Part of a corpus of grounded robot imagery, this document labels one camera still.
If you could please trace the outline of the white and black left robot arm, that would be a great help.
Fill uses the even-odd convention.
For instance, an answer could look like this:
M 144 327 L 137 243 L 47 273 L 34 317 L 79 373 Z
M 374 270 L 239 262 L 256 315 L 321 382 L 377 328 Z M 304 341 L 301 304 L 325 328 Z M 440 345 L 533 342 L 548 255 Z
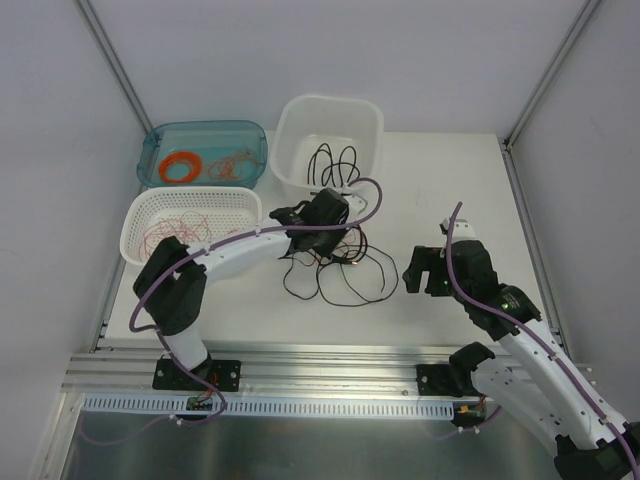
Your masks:
M 188 246 L 177 237 L 162 240 L 136 278 L 138 298 L 130 329 L 144 310 L 170 357 L 156 364 L 155 390 L 201 391 L 210 387 L 236 392 L 241 363 L 214 360 L 195 327 L 205 289 L 230 279 L 265 260 L 311 252 L 329 258 L 346 235 L 337 225 L 347 222 L 346 198 L 331 188 L 310 201 L 273 210 L 254 230 L 231 234 L 209 247 Z

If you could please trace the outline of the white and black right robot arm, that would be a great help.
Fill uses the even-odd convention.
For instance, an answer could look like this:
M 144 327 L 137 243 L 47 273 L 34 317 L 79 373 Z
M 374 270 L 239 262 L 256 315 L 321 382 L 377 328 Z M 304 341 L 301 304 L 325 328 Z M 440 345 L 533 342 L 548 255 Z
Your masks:
M 593 389 L 526 294 L 499 282 L 480 241 L 417 246 L 402 278 L 410 293 L 423 290 L 458 301 L 472 323 L 530 377 L 520 380 L 491 349 L 473 342 L 444 365 L 418 366 L 421 394 L 493 399 L 550 452 L 563 479 L 638 478 L 638 423 L 626 420 Z

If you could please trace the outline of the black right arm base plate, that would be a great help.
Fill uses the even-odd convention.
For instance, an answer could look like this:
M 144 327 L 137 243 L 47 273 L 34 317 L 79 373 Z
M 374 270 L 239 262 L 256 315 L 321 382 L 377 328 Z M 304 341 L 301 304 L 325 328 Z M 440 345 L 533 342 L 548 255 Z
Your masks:
M 416 366 L 416 384 L 420 396 L 461 398 L 465 395 L 449 366 L 445 364 L 418 364 Z

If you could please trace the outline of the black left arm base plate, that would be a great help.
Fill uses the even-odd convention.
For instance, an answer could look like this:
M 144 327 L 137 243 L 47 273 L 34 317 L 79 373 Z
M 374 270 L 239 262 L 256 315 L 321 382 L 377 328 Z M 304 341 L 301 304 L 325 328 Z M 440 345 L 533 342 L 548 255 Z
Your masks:
M 241 378 L 239 360 L 208 359 L 192 371 L 183 372 L 170 358 L 157 361 L 152 389 L 158 391 L 205 391 L 207 381 L 221 392 L 237 392 Z

